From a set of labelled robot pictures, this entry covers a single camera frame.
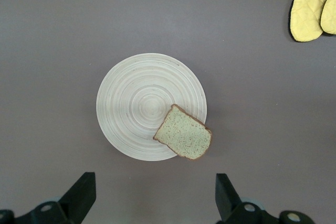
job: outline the plate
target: plate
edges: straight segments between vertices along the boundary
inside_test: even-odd
[[[153,140],[174,103],[205,123],[205,93],[195,74],[170,56],[140,54],[107,73],[97,95],[97,118],[116,149],[136,159],[160,161],[176,156]]]

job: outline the oven mitt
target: oven mitt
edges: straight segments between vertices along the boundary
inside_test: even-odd
[[[328,34],[336,34],[336,0],[325,2],[321,15],[321,27]]]
[[[290,13],[290,31],[296,41],[317,39],[322,34],[320,25],[326,0],[294,0]]]

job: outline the gray table surface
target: gray table surface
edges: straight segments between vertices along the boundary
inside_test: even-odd
[[[0,209],[19,216],[96,172],[83,223],[215,223],[215,175],[275,216],[335,223],[336,37],[297,43],[292,0],[0,0]],[[117,151],[96,97],[121,60],[158,52],[206,93],[196,162]]]

